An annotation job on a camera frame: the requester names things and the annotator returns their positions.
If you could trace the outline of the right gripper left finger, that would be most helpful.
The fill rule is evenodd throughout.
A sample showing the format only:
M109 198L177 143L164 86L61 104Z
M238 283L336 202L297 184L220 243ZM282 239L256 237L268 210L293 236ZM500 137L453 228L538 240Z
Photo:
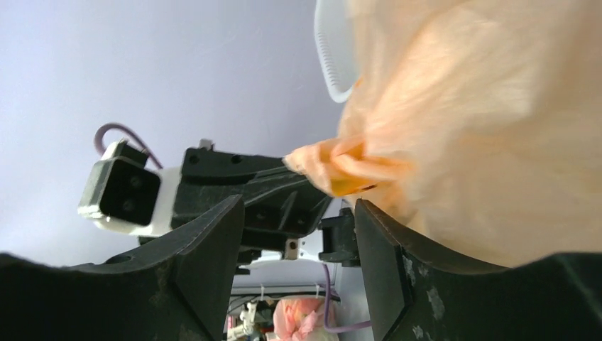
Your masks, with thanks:
M241 244L238 195L103 264L1 255L2 340L220 340Z

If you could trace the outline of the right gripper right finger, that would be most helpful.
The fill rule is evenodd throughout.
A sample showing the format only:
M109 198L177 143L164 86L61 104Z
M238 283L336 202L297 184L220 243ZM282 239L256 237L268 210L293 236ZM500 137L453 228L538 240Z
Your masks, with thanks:
M601 255L504 268L451 250L367 200L355 228L376 340L600 340Z

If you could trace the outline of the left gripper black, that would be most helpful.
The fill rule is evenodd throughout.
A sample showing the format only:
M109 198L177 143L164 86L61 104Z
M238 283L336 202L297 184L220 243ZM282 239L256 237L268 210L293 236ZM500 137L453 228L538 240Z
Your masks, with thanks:
M177 276L235 276L240 265L250 264L264 250L283 256L292 239L274 233L307 236L332 201L276 157L189 148L180 174L173 230L138 230L140 239L150 243L143 248L168 255ZM232 195L243 200L247 229L177 228Z

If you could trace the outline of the translucent plastic bag banana print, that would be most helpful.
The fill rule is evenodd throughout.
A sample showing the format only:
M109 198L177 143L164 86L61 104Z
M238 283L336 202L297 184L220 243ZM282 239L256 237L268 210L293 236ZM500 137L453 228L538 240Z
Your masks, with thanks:
M600 1L348 1L359 80L320 190L505 267L601 250Z

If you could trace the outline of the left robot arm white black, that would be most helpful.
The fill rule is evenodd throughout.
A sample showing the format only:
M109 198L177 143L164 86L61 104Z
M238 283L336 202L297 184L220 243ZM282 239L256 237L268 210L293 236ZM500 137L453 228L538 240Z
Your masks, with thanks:
M358 266L351 212L324 215L332 198L278 157L189 148L179 167L158 171L168 230L193 221L222 200L242 200L244 229L236 274L277 261L326 261Z

